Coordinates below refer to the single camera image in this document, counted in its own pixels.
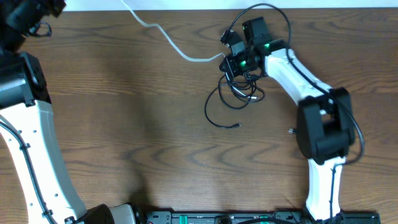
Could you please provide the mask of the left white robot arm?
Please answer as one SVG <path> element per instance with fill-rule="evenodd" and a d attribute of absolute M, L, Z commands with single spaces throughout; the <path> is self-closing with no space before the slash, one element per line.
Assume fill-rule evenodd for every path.
<path fill-rule="evenodd" d="M 129 204 L 91 209 L 77 194 L 60 151 L 52 102 L 38 58 L 22 52 L 45 16 L 65 1 L 1 1 L 1 135 L 11 153 L 29 223 L 136 223 Z"/>

